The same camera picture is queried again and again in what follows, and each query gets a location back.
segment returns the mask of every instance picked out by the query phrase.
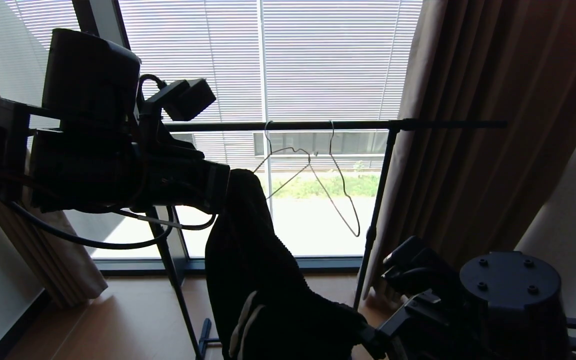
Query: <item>curtain fold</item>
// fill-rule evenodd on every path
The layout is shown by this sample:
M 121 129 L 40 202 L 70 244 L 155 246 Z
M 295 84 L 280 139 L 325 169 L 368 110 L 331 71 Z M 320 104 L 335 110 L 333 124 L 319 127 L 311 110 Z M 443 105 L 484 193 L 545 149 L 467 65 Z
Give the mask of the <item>curtain fold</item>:
M 425 1 L 399 118 L 509 122 L 398 134 L 363 297 L 418 235 L 455 269 L 512 250 L 576 146 L 576 1 Z
M 26 199 L 23 203 L 34 216 L 74 234 L 64 212 L 41 213 L 29 207 Z M 94 299 L 108 287 L 84 246 L 38 230 L 2 203 L 0 227 L 58 306 Z

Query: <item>baseboard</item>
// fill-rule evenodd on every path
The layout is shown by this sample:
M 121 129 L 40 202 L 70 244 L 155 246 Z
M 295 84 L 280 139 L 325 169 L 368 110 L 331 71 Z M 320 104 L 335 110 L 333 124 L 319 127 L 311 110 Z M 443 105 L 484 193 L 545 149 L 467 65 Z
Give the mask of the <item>baseboard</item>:
M 28 309 L 12 325 L 10 330 L 0 340 L 0 360 L 4 360 L 12 348 L 19 342 L 21 337 L 26 333 L 31 325 L 36 321 L 39 315 L 46 309 L 51 301 L 50 295 L 43 290 L 37 298 L 30 304 Z

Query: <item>wire hanger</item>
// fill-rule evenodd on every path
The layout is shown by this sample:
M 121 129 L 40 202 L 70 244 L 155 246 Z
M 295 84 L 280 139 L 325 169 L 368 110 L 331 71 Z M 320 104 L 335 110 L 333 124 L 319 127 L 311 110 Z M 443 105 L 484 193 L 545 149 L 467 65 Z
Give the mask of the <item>wire hanger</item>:
M 304 150 L 303 148 L 297 148 L 295 149 L 293 146 L 288 146 L 288 147 L 284 147 L 284 148 L 280 148 L 279 150 L 273 150 L 273 144 L 270 141 L 270 137 L 268 136 L 268 125 L 272 123 L 272 121 L 268 121 L 265 123 L 265 126 L 263 127 L 263 136 L 265 136 L 266 141 L 268 141 L 268 155 L 266 155 L 265 158 L 263 158 L 263 160 L 261 161 L 261 163 L 254 168 L 253 173 L 256 173 L 259 168 L 261 168 L 261 166 L 263 166 L 263 164 L 265 164 L 265 162 L 270 159 L 270 156 L 274 155 L 275 153 L 279 153 L 280 151 L 284 151 L 284 150 L 291 150 L 293 153 L 304 153 L 308 156 L 308 162 L 306 164 L 306 166 L 302 167 L 299 171 L 297 171 L 297 173 L 295 173 L 292 177 L 290 177 L 288 179 L 288 181 L 284 182 L 281 186 L 279 186 L 275 191 L 273 191 L 267 198 L 266 200 L 272 198 L 272 196 L 274 196 L 274 194 L 276 194 L 278 191 L 280 191 L 283 187 L 285 187 L 286 185 L 288 185 L 288 183 L 290 183 L 294 178 L 296 178 L 299 174 L 301 174 L 304 170 L 310 168 L 310 171 L 312 171 L 313 175 L 315 176 L 315 179 L 317 180 L 319 186 L 323 189 L 324 193 L 326 193 L 326 196 L 328 198 L 328 200 L 330 200 L 330 203 L 332 204 L 334 210 L 336 210 L 336 213 L 339 215 L 339 217 L 341 218 L 341 220 L 343 221 L 343 223 L 345 224 L 345 226 L 348 228 L 348 230 L 350 230 L 350 232 L 352 233 L 352 235 L 354 235 L 354 237 L 358 238 L 359 235 L 361 235 L 361 224 L 359 223 L 359 215 L 357 214 L 357 208 L 355 207 L 355 203 L 353 202 L 353 198 L 348 194 L 348 192 L 346 191 L 346 180 L 344 178 L 344 174 L 342 173 L 341 169 L 339 168 L 339 164 L 337 163 L 337 160 L 335 159 L 335 156 L 332 154 L 332 141 L 335 137 L 335 125 L 333 123 L 333 121 L 330 121 L 330 126 L 332 127 L 332 134 L 330 134 L 330 141 L 328 143 L 328 155 L 330 155 L 330 158 L 332 159 L 332 161 L 334 162 L 334 167 L 336 168 L 336 170 L 339 172 L 339 175 L 341 176 L 341 184 L 342 184 L 342 189 L 343 189 L 343 194 L 346 196 L 346 198 L 348 198 L 348 200 L 350 200 L 350 205 L 352 206 L 352 212 L 354 212 L 354 218 L 357 221 L 357 231 L 355 232 L 355 230 L 352 228 L 352 226 L 350 226 L 350 224 L 348 223 L 348 221 L 346 220 L 346 218 L 344 217 L 344 215 L 341 213 L 341 211 L 339 210 L 339 208 L 337 207 L 335 201 L 332 199 L 332 196 L 330 195 L 330 193 L 328 192 L 328 190 L 326 189 L 326 186 L 324 186 L 322 180 L 320 180 L 320 177 L 317 176 L 317 171 L 315 171 L 315 169 L 313 168 L 313 164 L 311 161 L 311 153 Z M 317 157 L 319 155 L 318 152 L 315 152 L 315 157 Z

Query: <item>black camera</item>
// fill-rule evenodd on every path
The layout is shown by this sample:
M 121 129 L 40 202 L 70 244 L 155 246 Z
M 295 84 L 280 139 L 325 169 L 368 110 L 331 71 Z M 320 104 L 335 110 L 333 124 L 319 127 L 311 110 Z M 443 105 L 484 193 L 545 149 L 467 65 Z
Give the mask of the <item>black camera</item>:
M 156 78 L 140 77 L 140 65 L 137 55 L 115 43 L 53 30 L 41 110 L 60 125 L 32 130 L 34 207 L 42 212 L 144 212 L 153 206 L 187 205 L 206 214 L 222 209 L 230 168 L 205 160 L 192 143 L 174 139 L 162 122 L 162 109 L 174 121 L 192 120 L 215 101 L 213 92 L 205 79 L 171 84 L 157 79 L 160 90 L 137 99 L 144 80 Z M 28 116 L 16 116 L 20 106 L 11 103 L 0 100 L 6 156 L 26 151 L 10 146 L 19 129 L 28 129 Z M 22 108 L 38 114 L 29 105 Z M 21 125 L 19 118 L 25 119 Z M 9 200 L 18 193 L 9 191 Z

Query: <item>dark cloth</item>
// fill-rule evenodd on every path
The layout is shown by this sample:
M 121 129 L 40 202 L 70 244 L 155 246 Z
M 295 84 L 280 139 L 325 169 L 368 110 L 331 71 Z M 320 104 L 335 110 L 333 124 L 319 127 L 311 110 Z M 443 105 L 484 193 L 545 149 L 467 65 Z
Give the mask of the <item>dark cloth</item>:
M 310 290 L 275 235 L 261 183 L 249 170 L 230 173 L 226 207 L 206 242 L 205 270 L 225 360 L 231 359 L 231 334 L 253 291 L 255 303 L 265 307 L 245 339 L 245 360 L 348 360 L 359 344 L 357 331 L 366 319 Z

